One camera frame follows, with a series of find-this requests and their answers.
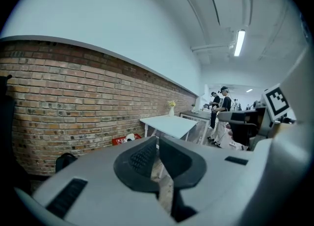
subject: white pants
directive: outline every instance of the white pants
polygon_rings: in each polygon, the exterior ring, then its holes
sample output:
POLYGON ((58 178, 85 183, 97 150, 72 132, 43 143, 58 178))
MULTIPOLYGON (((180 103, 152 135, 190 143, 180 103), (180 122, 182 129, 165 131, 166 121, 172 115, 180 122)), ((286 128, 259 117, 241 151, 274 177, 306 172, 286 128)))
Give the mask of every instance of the white pants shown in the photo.
POLYGON ((220 144, 221 138, 226 132, 226 122, 218 121, 215 132, 210 134, 210 137, 214 139, 215 142, 220 144))

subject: white vase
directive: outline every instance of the white vase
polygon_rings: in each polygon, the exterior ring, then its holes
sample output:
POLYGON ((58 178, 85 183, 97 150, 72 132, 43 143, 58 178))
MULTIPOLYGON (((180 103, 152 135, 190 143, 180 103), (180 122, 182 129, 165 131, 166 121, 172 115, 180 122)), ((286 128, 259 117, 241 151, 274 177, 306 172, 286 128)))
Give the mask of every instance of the white vase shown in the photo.
POLYGON ((169 116, 174 116, 175 115, 174 108, 175 108, 174 106, 170 107, 169 116))

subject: person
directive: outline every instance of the person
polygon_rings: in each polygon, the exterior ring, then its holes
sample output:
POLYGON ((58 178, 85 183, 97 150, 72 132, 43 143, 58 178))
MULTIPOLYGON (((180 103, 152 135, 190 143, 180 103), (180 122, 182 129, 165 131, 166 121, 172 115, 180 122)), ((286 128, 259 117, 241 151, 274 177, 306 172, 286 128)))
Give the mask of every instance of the person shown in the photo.
MULTIPOLYGON (((215 110, 212 110, 212 112, 214 113, 230 111, 230 108, 231 108, 231 99, 230 97, 228 97, 228 94, 229 94, 228 88, 223 86, 220 89, 220 92, 225 98, 223 100, 221 107, 218 107, 215 110)), ((212 138, 211 140, 213 141, 214 145, 216 145, 217 147, 220 147, 220 140, 225 134, 226 124, 227 123, 225 122, 218 121, 216 131, 211 136, 212 138)))
POLYGON ((220 97, 215 92, 212 92, 211 96, 214 97, 214 100, 209 103, 211 105, 210 127, 212 128, 212 131, 211 131, 212 133, 213 130, 215 129, 216 116, 217 116, 217 113, 213 112, 213 110, 219 107, 220 97))

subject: black shirt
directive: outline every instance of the black shirt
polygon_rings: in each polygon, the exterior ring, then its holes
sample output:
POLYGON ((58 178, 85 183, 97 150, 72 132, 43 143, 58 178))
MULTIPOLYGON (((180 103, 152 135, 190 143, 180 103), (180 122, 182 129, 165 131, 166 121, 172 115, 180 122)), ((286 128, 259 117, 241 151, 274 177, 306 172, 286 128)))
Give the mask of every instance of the black shirt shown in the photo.
POLYGON ((225 98, 224 98, 224 102, 222 103, 222 106, 221 107, 225 107, 226 108, 226 110, 224 110, 224 111, 230 111, 230 108, 231 108, 231 99, 228 97, 228 96, 226 96, 225 98))
MULTIPOLYGON (((215 99, 213 100, 213 102, 215 102, 215 103, 219 103, 220 102, 220 97, 217 95, 216 97, 215 97, 215 99)), ((211 105, 211 107, 219 107, 217 104, 213 104, 213 105, 211 105)))

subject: red box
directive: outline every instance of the red box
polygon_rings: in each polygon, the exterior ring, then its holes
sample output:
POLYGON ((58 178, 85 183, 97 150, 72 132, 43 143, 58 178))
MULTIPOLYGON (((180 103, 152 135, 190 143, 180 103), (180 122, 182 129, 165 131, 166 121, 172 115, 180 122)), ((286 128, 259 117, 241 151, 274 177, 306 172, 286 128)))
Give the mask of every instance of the red box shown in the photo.
MULTIPOLYGON (((134 136, 135 136, 135 139, 141 139, 141 137, 138 134, 134 134, 134 136)), ((117 138, 117 139, 112 139, 112 145, 114 146, 114 145, 122 144, 124 139, 125 139, 125 136, 117 138)))

